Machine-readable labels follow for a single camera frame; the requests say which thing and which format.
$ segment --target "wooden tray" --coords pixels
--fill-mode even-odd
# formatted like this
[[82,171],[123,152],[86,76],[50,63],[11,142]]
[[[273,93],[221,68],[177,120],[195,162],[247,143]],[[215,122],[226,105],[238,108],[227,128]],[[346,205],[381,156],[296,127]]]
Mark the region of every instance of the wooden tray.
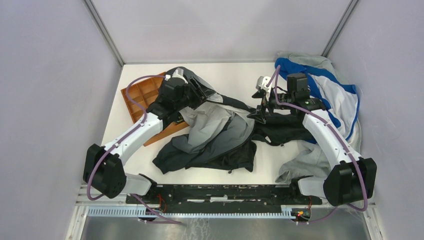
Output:
[[[142,105],[143,107],[147,109],[147,107],[151,103],[153,103],[158,97],[158,94],[159,94],[158,89],[162,84],[162,80],[163,80],[162,77],[151,77],[143,81],[140,81],[136,84],[133,84],[129,88],[129,92],[128,92],[129,96],[134,101],[136,101],[137,103],[139,103],[140,105]],[[125,104],[126,104],[126,107],[128,108],[129,115],[131,116],[132,122],[136,123],[143,116],[143,111],[127,98],[125,91],[126,91],[126,88],[120,90],[120,92],[122,93],[123,99],[125,100]],[[148,146],[154,142],[157,142],[188,126],[189,125],[187,124],[187,122],[183,120],[178,122],[173,122],[162,132],[150,138],[144,144],[144,146]]]

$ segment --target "garment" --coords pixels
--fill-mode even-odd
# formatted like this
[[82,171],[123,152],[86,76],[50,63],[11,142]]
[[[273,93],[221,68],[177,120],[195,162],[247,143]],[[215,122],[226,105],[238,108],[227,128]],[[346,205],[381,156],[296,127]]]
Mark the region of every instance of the garment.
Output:
[[[319,98],[324,103],[337,130],[359,152],[361,145],[361,127],[358,121],[360,99],[355,85],[341,84],[334,75],[336,71],[330,60],[325,57],[289,52],[281,53],[281,55],[290,59],[285,57],[277,59],[275,66],[281,66],[279,74],[285,79],[288,74],[305,73],[308,77],[311,96]],[[302,144],[307,150],[281,166],[276,182],[288,184],[292,178],[301,177],[302,174],[326,177],[327,175],[322,176],[323,173],[330,172],[330,165],[321,148],[307,142]]]
[[[179,68],[183,69],[186,79],[194,78],[212,89],[192,71]],[[291,140],[312,139],[301,119],[274,114],[269,116],[267,124],[260,124],[247,118],[253,110],[243,102],[219,93],[210,96],[196,109],[184,108],[180,114],[191,126],[189,133],[173,137],[159,151],[153,163],[163,174],[191,167],[227,171],[246,168],[252,172],[256,153],[256,144],[252,140],[279,146]]]

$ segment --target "black fabric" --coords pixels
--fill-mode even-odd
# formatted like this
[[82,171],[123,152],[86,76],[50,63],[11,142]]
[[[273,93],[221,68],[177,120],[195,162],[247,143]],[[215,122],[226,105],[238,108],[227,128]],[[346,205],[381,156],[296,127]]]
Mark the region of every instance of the black fabric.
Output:
[[[184,77],[189,79],[191,77],[199,78],[192,71],[185,67]],[[167,72],[172,75],[176,68],[173,68]],[[237,99],[222,96],[222,102],[211,103],[231,106],[237,109],[246,111],[253,111],[253,108],[248,107],[244,102]],[[187,153],[173,145],[174,138],[167,143],[157,154],[153,163],[162,171],[163,174],[167,172],[177,171],[183,168],[212,168],[231,171],[238,168],[245,168],[249,172],[253,171],[254,158],[257,146],[252,141],[261,141],[268,143],[272,146],[279,146],[287,143],[291,140],[311,140],[312,135],[304,128],[302,120],[292,115],[272,114],[266,116],[266,124],[255,122],[252,133],[249,138],[246,139],[239,146],[232,147],[231,149],[219,148],[217,149],[214,145],[215,141],[221,141],[222,138],[219,136],[230,128],[230,121],[226,127],[218,134],[214,139],[208,142],[200,152]]]
[[256,153],[256,144],[251,140],[246,141],[241,146],[223,153],[223,155],[211,159],[204,163],[188,164],[185,168],[209,168],[232,171],[234,169],[245,168],[253,172],[253,161]]
[[299,118],[274,113],[266,116],[266,124],[255,123],[251,139],[280,146],[292,140],[312,140],[313,136]]

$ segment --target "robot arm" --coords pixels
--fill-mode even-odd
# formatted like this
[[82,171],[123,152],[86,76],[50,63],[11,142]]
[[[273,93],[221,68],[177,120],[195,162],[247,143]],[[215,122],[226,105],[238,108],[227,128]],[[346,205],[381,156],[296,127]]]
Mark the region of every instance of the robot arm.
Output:
[[[376,163],[372,158],[362,158],[336,130],[337,128],[330,120],[322,102],[318,98],[310,98],[307,76],[303,73],[287,76],[287,93],[277,94],[277,99],[279,99],[279,102],[288,103],[288,105],[277,104],[276,92],[271,90],[270,80],[271,78],[269,77],[260,77],[258,79],[256,84],[258,91],[252,97],[262,98],[261,105],[258,105],[256,111],[248,117],[265,123],[266,109],[270,113],[274,109],[290,109],[292,115],[303,119],[303,126],[315,138],[331,167],[331,172],[327,178],[301,177],[293,179],[290,187],[297,194],[325,198],[331,205],[339,206],[363,199],[359,180],[359,174],[361,174],[367,198],[371,198],[376,178]],[[300,108],[312,114],[305,114],[299,110]],[[356,171],[354,163],[348,154],[351,154],[352,159],[356,161],[360,172]]]
[[146,141],[178,120],[180,110],[186,107],[196,109],[215,93],[203,83],[201,78],[186,68],[169,70],[159,88],[158,97],[147,108],[144,122],[138,120],[103,147],[93,144],[88,148],[83,180],[88,183],[94,174],[91,186],[111,199],[120,193],[145,195],[152,181],[142,174],[125,173],[125,163]]

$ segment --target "gray wall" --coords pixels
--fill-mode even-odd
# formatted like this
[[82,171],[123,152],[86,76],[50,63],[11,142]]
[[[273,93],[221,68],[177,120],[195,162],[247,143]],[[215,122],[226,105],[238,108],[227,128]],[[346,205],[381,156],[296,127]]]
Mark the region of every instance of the gray wall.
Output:
[[349,0],[93,0],[127,63],[321,54]]
[[81,0],[0,2],[0,239],[65,237],[119,73]]
[[423,239],[424,2],[361,1],[329,58],[359,88],[362,154],[378,165],[389,239]]

